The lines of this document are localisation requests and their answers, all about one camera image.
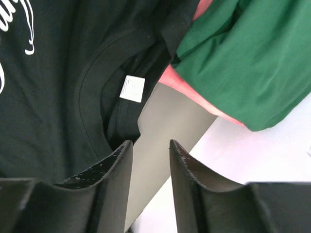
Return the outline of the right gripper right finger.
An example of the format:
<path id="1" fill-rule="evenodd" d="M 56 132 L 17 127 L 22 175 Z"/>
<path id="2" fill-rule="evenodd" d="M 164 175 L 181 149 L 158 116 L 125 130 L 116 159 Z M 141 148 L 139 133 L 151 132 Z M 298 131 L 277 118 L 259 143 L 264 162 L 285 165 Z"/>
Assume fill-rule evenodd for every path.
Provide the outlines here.
<path id="1" fill-rule="evenodd" d="M 308 233 L 310 183 L 240 184 L 170 141 L 170 169 L 180 233 Z"/>

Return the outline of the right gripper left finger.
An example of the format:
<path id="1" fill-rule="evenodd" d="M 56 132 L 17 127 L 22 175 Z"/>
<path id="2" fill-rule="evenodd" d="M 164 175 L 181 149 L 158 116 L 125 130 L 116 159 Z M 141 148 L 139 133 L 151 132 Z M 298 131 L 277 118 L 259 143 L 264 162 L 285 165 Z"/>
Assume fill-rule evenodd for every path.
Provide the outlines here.
<path id="1" fill-rule="evenodd" d="M 63 183 L 1 179 L 0 230 L 3 233 L 124 232 L 133 144 Z"/>

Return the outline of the black t shirt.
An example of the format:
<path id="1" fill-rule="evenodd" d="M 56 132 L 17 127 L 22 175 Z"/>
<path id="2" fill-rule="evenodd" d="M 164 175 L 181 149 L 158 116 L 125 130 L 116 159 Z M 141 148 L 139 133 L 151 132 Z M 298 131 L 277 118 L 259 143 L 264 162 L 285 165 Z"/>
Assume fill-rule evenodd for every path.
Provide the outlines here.
<path id="1" fill-rule="evenodd" d="M 196 0 L 3 0 L 0 176 L 61 182 L 108 156 L 124 129 L 127 75 L 147 100 Z"/>

